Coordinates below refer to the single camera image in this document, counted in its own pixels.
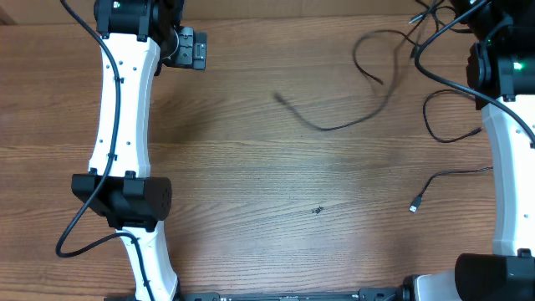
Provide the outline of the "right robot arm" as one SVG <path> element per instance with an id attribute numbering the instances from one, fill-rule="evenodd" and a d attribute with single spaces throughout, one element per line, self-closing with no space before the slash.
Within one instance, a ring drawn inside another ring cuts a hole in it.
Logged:
<path id="1" fill-rule="evenodd" d="M 492 150 L 496 225 L 491 255 L 463 253 L 453 270 L 407 278 L 407 300 L 532 300 L 534 298 L 534 3 L 455 1 L 458 23 L 477 41 L 467 84 L 416 68 L 471 94 Z"/>

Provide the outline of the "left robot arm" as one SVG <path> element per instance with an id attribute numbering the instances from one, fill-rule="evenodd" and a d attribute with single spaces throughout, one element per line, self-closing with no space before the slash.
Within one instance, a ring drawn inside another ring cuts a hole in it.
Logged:
<path id="1" fill-rule="evenodd" d="M 55 252 L 71 258 L 119 238 L 135 277 L 133 300 L 181 300 L 171 265 L 164 220 L 171 210 L 171 181 L 151 174 L 148 150 L 150 97 L 162 67 L 203 70 L 207 36 L 181 26 L 184 3 L 176 0 L 98 0 L 96 27 L 67 12 L 99 44 L 102 95 L 99 126 L 87 172 L 72 177 L 83 206 L 66 227 Z M 65 252 L 66 238 L 87 210 L 104 217 L 114 233 Z"/>

